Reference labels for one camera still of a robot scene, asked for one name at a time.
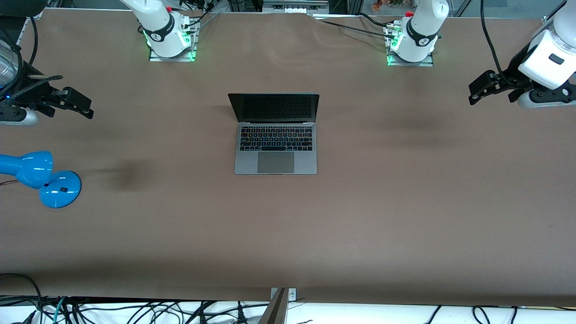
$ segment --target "white floor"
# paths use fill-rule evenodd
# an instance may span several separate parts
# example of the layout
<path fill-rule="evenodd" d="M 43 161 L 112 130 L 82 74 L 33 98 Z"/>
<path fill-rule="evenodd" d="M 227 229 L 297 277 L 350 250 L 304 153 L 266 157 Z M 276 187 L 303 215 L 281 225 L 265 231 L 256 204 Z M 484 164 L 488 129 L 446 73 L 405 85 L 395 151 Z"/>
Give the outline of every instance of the white floor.
<path fill-rule="evenodd" d="M 259 304 L 261 302 L 243 302 L 243 305 Z M 92 304 L 82 308 L 119 308 L 124 306 L 136 306 L 141 304 Z M 184 311 L 193 312 L 199 302 L 181 303 Z M 206 312 L 221 312 L 236 308 L 236 302 L 218 302 L 209 307 Z M 0 324 L 13 324 L 22 322 L 33 310 L 34 306 L 11 306 L 0 307 Z M 265 307 L 247 308 L 244 314 L 247 318 L 256 317 L 264 313 Z M 398 306 L 398 305 L 367 305 L 367 304 L 320 304 L 320 303 L 290 303 L 287 313 L 286 324 L 302 324 L 312 320 L 310 324 L 338 324 L 338 323 L 361 323 L 361 324 L 423 324 L 426 323 L 434 311 L 435 306 Z M 511 308 L 484 308 L 491 324 L 510 323 L 513 310 Z M 52 307 L 46 310 L 53 312 Z M 97 324 L 126 324 L 129 318 L 136 312 L 135 309 L 116 311 L 86 311 L 83 314 Z M 478 312 L 481 321 L 486 322 Z M 151 312 L 142 318 L 138 324 L 148 324 L 151 321 Z M 215 317 L 209 321 L 211 324 L 228 324 L 234 321 L 229 316 Z M 50 324 L 44 317 L 44 323 Z M 171 314 L 162 314 L 156 324 L 178 324 L 181 318 Z M 443 306 L 433 324 L 475 324 L 471 307 Z M 519 308 L 515 324 L 573 324 L 576 323 L 576 311 L 565 310 L 536 310 Z M 39 324 L 38 313 L 32 324 Z M 192 324 L 199 324 L 196 318 Z"/>

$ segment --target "open laptop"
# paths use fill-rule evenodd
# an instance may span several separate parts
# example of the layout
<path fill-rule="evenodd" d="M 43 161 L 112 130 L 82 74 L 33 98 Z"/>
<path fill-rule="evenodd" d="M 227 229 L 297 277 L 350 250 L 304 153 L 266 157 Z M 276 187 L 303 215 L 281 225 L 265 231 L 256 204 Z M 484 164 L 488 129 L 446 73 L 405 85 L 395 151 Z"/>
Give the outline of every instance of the open laptop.
<path fill-rule="evenodd" d="M 315 93 L 229 93 L 236 174 L 316 174 Z"/>

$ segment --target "laptop keyboard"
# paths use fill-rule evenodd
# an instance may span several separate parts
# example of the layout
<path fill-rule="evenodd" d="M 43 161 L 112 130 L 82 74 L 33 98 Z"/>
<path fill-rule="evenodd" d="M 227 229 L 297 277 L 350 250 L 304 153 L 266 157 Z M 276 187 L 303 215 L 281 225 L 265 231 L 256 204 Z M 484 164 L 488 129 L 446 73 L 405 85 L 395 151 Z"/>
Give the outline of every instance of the laptop keyboard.
<path fill-rule="evenodd" d="M 242 126 L 240 150 L 311 151 L 310 126 Z"/>

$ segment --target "lamp base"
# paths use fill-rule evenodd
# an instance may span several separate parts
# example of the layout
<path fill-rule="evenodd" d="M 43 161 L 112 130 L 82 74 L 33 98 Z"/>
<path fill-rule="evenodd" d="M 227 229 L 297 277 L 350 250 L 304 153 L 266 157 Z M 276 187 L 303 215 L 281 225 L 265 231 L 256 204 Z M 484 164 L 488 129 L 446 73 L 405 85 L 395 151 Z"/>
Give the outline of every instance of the lamp base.
<path fill-rule="evenodd" d="M 72 204 L 82 189 L 80 177 L 72 171 L 58 171 L 39 190 L 40 201 L 50 208 Z"/>

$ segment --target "table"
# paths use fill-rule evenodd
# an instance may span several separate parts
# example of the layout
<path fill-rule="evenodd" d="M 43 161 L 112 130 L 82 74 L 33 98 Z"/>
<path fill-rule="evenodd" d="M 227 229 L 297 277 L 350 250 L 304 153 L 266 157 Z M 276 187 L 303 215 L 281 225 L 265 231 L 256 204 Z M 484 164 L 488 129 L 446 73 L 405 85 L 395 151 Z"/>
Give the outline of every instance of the table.
<path fill-rule="evenodd" d="M 539 24 L 489 20 L 501 62 Z M 46 295 L 574 305 L 576 111 L 469 106 L 494 68 L 479 19 L 446 21 L 433 68 L 387 67 L 377 36 L 303 14 L 220 14 L 193 63 L 148 62 L 137 26 L 124 11 L 38 21 L 35 66 L 95 115 L 0 129 L 3 154 L 47 149 L 83 180 L 59 210 L 1 187 L 2 272 Z M 235 175 L 229 92 L 319 93 L 318 174 Z"/>

